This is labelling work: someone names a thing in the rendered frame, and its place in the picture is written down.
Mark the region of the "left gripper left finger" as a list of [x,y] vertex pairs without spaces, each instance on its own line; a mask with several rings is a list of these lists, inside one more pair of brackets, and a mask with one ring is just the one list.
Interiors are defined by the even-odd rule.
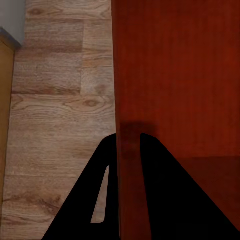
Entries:
[[[91,223],[109,166],[105,219]],[[120,240],[116,133],[104,138],[42,240]]]

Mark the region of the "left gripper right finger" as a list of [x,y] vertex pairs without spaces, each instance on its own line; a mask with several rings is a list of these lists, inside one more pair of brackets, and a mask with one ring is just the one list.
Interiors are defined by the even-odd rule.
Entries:
[[240,240],[240,231],[156,137],[140,135],[152,240]]

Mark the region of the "storage box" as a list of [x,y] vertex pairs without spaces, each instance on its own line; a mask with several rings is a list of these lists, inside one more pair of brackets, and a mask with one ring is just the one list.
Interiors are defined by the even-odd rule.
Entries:
[[111,0],[119,240],[152,240],[141,134],[240,231],[240,0]]

